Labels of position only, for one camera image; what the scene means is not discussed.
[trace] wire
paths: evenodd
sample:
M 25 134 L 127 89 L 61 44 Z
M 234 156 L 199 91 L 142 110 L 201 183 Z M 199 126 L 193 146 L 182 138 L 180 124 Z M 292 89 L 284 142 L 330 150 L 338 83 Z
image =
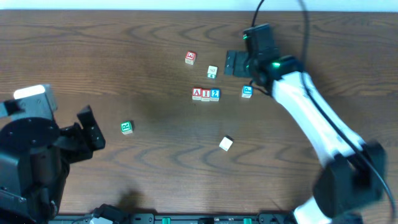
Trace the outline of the wire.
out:
M 315 101 L 313 98 L 311 91 L 308 89 L 308 86 L 305 82 L 304 79 L 304 71 L 305 71 L 305 62 L 307 60 L 307 50 L 308 50 L 308 42 L 309 42 L 309 36 L 310 36 L 310 20 L 308 16 L 308 11 L 307 8 L 305 7 L 304 1 L 303 0 L 298 0 L 300 3 L 300 6 L 302 8 L 303 12 L 303 18 L 304 18 L 304 38 L 303 38 L 303 47 L 302 47 L 302 55 L 301 55 L 301 61 L 302 61 L 302 71 L 300 74 L 300 79 L 302 82 L 302 85 L 304 87 L 304 90 L 308 97 L 311 99 L 312 103 L 314 106 L 317 108 L 317 110 L 322 114 L 322 116 L 328 121 L 330 126 L 336 131 L 336 133 L 353 149 L 353 151 L 359 156 L 359 158 L 370 168 L 370 170 L 376 175 L 376 177 L 380 180 L 380 183 L 383 185 L 384 190 L 386 191 L 386 194 L 390 200 L 391 203 L 391 223 L 394 222 L 396 218 L 396 205 L 394 201 L 394 197 L 392 196 L 391 190 L 389 186 L 387 185 L 386 181 L 381 177 L 379 172 L 374 168 L 374 166 L 371 164 L 371 162 L 363 155 L 363 153 L 356 148 L 356 146 L 348 139 L 348 137 L 339 129 L 339 127 L 329 118 L 329 116 L 324 112 L 324 110 L 319 106 L 319 104 Z
M 79 221 L 84 221 L 86 219 L 90 219 L 91 220 L 91 217 L 81 217 L 81 218 L 75 219 L 71 224 L 74 224 L 74 223 L 79 222 Z
M 262 89 L 260 89 L 260 88 L 258 88 L 258 87 L 253 86 L 253 85 L 252 85 L 253 82 L 254 82 L 254 80 L 251 80 L 251 81 L 249 82 L 249 86 L 251 86 L 251 87 L 252 87 L 253 89 L 255 89 L 255 90 L 260 91 L 262 94 L 264 94 L 264 95 L 266 95 L 266 96 L 269 96 L 269 95 L 270 95 L 268 92 L 266 92 L 266 91 L 264 91 L 264 90 L 262 90 Z
M 257 14 L 259 13 L 260 7 L 261 7 L 263 2 L 264 2 L 264 0 L 261 0 L 260 4 L 257 6 L 257 9 L 256 9 L 256 11 L 254 13 L 254 16 L 253 16 L 253 21 L 251 22 L 251 27 L 254 27 L 254 24 L 256 23 Z

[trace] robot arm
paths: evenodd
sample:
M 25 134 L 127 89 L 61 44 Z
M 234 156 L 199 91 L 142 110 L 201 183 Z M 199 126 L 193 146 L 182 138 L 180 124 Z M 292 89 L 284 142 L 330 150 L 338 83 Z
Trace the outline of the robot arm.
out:
M 61 204 L 70 164 L 91 159 L 105 139 L 90 106 L 78 123 L 60 128 L 49 85 L 37 85 L 0 103 L 0 118 L 12 122 L 0 130 L 0 223 L 47 223 Z
M 339 119 L 298 60 L 279 56 L 269 24 L 245 30 L 243 39 L 248 51 L 228 51 L 225 74 L 250 77 L 264 87 L 296 120 L 323 167 L 313 197 L 294 211 L 296 222 L 330 223 L 380 200 L 383 186 L 363 161 L 365 157 L 383 177 L 385 153 L 380 144 L 366 144 Z
M 327 164 L 334 161 L 335 156 L 338 154 L 344 157 L 353 155 L 354 151 L 352 148 L 340 138 L 306 95 L 300 81 L 300 75 L 300 72 L 292 72 L 284 75 L 283 79 L 275 81 L 272 88 L 272 97 L 292 115 L 301 127 L 317 153 L 322 167 L 326 167 Z M 350 138 L 351 142 L 362 150 L 361 146 L 364 141 L 361 137 L 339 119 L 314 87 L 310 76 L 307 73 L 304 73 L 304 75 L 308 88 L 311 89 L 314 99 L 316 99 L 324 112 Z M 305 204 L 296 208 L 294 216 L 299 224 L 331 222 L 331 218 L 322 213 L 314 197 L 311 197 Z

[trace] white wall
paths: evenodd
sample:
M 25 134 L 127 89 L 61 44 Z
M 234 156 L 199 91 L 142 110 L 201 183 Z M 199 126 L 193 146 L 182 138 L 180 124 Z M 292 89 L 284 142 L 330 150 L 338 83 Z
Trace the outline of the white wall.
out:
M 0 9 L 253 11 L 259 0 L 0 0 Z M 310 11 L 398 12 L 398 0 L 305 0 Z M 297 0 L 266 0 L 262 10 L 299 11 Z

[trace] wooden table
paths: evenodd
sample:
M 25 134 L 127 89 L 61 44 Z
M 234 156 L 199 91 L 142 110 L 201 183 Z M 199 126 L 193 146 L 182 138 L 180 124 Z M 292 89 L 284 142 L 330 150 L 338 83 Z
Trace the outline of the wooden table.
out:
M 388 152 L 398 197 L 398 19 L 395 14 L 310 13 L 308 70 L 321 94 L 364 139 Z M 2 11 L 0 97 L 51 83 L 60 126 L 90 104 L 107 140 L 72 165 L 61 213 L 102 203 L 127 211 L 256 213 L 291 210 L 311 196 L 320 165 L 292 117 L 273 99 L 239 93 L 248 79 L 223 75 L 226 51 L 244 50 L 252 12 Z M 283 54 L 300 55 L 300 12 L 262 12 Z M 184 62 L 198 53 L 194 66 Z M 219 67 L 216 80 L 206 78 Z M 218 87 L 219 103 L 194 103 L 191 89 Z M 134 135 L 120 123 L 134 120 Z M 235 139 L 225 152 L 224 135 Z M 366 207 L 384 223 L 387 200 Z

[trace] white block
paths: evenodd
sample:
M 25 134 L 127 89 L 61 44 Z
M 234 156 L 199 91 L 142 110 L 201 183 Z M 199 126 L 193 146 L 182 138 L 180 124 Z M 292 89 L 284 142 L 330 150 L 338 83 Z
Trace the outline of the white block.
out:
M 131 124 L 130 121 L 126 121 L 120 124 L 120 130 L 123 134 L 131 134 L 134 126 Z
M 193 88 L 192 89 L 192 99 L 193 100 L 201 100 L 201 88 Z
M 197 59 L 197 54 L 195 52 L 187 52 L 185 56 L 185 63 L 193 65 Z
M 216 66 L 209 66 L 209 69 L 207 70 L 207 77 L 208 78 L 216 78 L 217 76 L 217 67 Z
M 210 90 L 201 90 L 201 100 L 210 101 Z
M 230 140 L 227 137 L 224 137 L 223 140 L 220 143 L 220 148 L 224 149 L 225 151 L 228 151 L 228 149 L 232 146 L 232 140 Z
M 242 97 L 250 98 L 253 95 L 253 87 L 252 86 L 243 86 L 242 88 Z
M 220 100 L 220 90 L 219 89 L 213 89 L 211 90 L 210 93 L 210 101 L 219 101 Z

